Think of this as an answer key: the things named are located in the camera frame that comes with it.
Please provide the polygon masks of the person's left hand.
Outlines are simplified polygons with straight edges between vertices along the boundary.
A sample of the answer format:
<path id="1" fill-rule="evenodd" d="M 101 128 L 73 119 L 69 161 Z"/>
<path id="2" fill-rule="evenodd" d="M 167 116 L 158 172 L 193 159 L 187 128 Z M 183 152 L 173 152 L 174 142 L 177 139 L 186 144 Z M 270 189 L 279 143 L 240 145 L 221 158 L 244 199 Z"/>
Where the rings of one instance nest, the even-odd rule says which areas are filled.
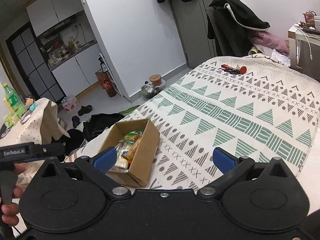
<path id="1" fill-rule="evenodd" d="M 22 174 L 25 171 L 25 166 L 22 164 L 15 164 L 14 173 L 17 175 Z M 19 187 L 15 186 L 13 189 L 13 198 L 21 198 L 24 191 Z M 19 223 L 17 214 L 19 213 L 19 207 L 16 203 L 8 205 L 2 205 L 1 211 L 3 212 L 2 220 L 9 226 L 16 226 Z"/>

